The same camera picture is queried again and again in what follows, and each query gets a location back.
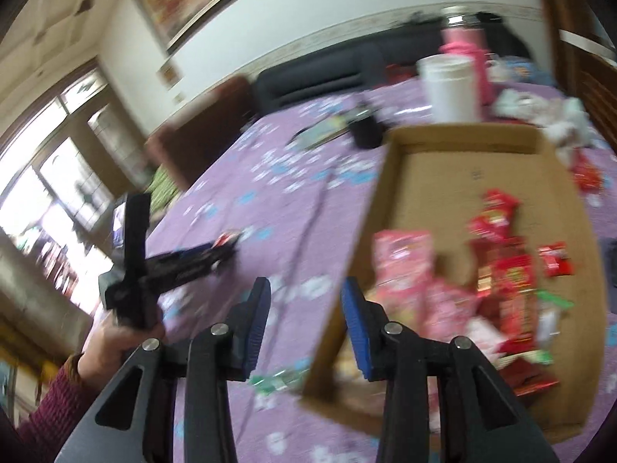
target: white paper cup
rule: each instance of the white paper cup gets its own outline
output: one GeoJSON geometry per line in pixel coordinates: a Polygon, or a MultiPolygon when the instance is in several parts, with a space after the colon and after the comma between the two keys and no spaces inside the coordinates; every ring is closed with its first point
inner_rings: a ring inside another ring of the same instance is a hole
{"type": "Polygon", "coordinates": [[[439,54],[418,61],[418,72],[433,122],[480,122],[480,98],[474,60],[465,55],[439,54]]]}

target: small picture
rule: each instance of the small picture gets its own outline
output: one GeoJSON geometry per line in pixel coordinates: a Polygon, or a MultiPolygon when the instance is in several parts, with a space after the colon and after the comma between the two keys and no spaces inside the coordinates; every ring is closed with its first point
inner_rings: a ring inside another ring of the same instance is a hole
{"type": "Polygon", "coordinates": [[[168,59],[165,64],[161,66],[161,69],[159,69],[158,73],[165,81],[165,85],[168,89],[171,89],[176,83],[180,81],[180,75],[172,64],[171,59],[168,59]]]}

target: human hand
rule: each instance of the human hand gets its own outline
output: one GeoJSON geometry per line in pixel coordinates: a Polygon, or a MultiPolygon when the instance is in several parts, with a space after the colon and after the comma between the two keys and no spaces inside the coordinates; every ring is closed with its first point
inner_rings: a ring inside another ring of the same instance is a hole
{"type": "Polygon", "coordinates": [[[150,330],[137,330],[116,325],[110,312],[94,330],[77,363],[81,381],[97,392],[102,391],[122,366],[123,353],[137,348],[148,338],[165,338],[165,327],[161,322],[150,330]]]}

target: brown armchair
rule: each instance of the brown armchair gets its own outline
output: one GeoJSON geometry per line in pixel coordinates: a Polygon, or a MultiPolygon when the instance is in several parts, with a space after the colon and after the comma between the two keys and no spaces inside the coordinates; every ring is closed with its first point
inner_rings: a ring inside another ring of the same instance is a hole
{"type": "Polygon", "coordinates": [[[176,185],[189,189],[241,135],[257,115],[251,85],[234,76],[198,95],[147,140],[150,158],[163,165],[176,185]]]}

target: wooden furniture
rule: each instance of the wooden furniture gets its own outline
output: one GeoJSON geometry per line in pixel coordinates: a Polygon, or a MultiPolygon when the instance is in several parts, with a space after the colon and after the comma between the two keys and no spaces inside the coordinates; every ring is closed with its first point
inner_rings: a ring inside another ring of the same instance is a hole
{"type": "Polygon", "coordinates": [[[167,169],[178,188],[187,190],[256,115],[248,79],[233,76],[169,117],[148,138],[146,150],[156,165],[167,169]]]}
{"type": "Polygon", "coordinates": [[[579,97],[590,119],[617,152],[617,68],[601,57],[561,40],[565,30],[595,42],[592,10],[585,0],[542,0],[559,87],[579,97]]]}

